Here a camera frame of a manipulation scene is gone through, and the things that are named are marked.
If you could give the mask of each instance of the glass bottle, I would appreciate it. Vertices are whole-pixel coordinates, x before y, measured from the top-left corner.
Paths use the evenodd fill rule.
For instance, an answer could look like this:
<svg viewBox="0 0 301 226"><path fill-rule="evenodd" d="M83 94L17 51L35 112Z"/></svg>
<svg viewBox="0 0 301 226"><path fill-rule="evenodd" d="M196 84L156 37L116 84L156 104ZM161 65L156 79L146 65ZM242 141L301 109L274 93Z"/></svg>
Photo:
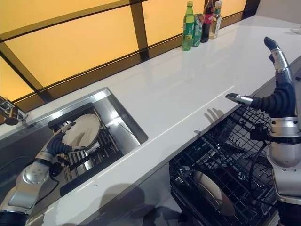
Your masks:
<svg viewBox="0 0 301 226"><path fill-rule="evenodd" d="M204 21L203 21L201 42L208 42L210 25L212 23L212 17L213 17L213 10L214 10L213 2L212 0L209 0L204 8Z"/></svg>
<svg viewBox="0 0 301 226"><path fill-rule="evenodd" d="M217 1L214 7L214 14L212 17L212 23L210 27L209 38L216 39L218 35L218 31L220 29L222 16L221 16L221 8L222 8L222 1Z"/></svg>

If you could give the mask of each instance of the white countertop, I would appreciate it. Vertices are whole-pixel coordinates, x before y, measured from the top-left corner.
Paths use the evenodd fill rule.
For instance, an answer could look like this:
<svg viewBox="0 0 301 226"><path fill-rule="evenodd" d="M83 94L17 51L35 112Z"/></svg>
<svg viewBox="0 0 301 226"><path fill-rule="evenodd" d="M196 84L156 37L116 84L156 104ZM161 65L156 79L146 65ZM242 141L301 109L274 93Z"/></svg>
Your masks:
<svg viewBox="0 0 301 226"><path fill-rule="evenodd" d="M279 44L289 63L301 55L301 35L290 31L299 26L253 16L221 29L216 40L189 52L173 49L31 111L29 117L35 119L107 86L149 137L51 204L43 225L79 224L114 198L104 198L108 190L119 194L166 164L197 138L196 131L203 134L231 112L235 103L224 97L227 93L250 95L274 76L265 36ZM0 126L0 136L12 129Z"/></svg>

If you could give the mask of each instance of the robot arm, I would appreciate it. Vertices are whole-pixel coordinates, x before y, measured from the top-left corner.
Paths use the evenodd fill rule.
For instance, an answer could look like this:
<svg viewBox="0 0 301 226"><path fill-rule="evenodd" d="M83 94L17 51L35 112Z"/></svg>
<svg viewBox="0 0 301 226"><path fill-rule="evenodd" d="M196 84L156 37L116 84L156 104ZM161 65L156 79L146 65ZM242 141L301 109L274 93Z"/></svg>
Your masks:
<svg viewBox="0 0 301 226"><path fill-rule="evenodd" d="M85 147L62 143L65 132L75 123L58 130L17 177L13 187L0 205L0 226L24 226L38 199L42 185L49 178L52 159L60 153L80 151Z"/></svg>
<svg viewBox="0 0 301 226"><path fill-rule="evenodd" d="M271 132L256 125L251 139L268 140L267 158L273 166L279 225L301 225L301 132L297 117L296 95L287 60L280 47L266 37L270 60L276 73L276 88L269 97L257 98L228 94L226 98L265 111L271 117Z"/></svg>

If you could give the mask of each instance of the chrome faucet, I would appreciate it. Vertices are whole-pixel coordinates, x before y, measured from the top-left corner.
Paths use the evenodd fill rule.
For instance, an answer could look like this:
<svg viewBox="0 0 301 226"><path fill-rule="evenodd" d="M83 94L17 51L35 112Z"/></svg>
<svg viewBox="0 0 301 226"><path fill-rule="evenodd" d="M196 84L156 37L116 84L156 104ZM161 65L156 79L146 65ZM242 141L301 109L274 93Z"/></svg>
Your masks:
<svg viewBox="0 0 301 226"><path fill-rule="evenodd" d="M20 108L14 105L7 98L0 96L0 114L5 117L5 124L13 126L18 124L19 121L26 119L27 113L23 112Z"/></svg>

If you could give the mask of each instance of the bottle cap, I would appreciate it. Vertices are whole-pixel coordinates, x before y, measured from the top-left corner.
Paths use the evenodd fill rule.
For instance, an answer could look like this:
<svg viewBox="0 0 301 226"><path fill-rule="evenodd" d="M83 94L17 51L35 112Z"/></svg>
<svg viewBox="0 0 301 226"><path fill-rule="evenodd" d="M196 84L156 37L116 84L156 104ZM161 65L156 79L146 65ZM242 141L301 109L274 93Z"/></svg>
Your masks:
<svg viewBox="0 0 301 226"><path fill-rule="evenodd" d="M215 6L216 7L221 7L222 6L222 1L216 1Z"/></svg>

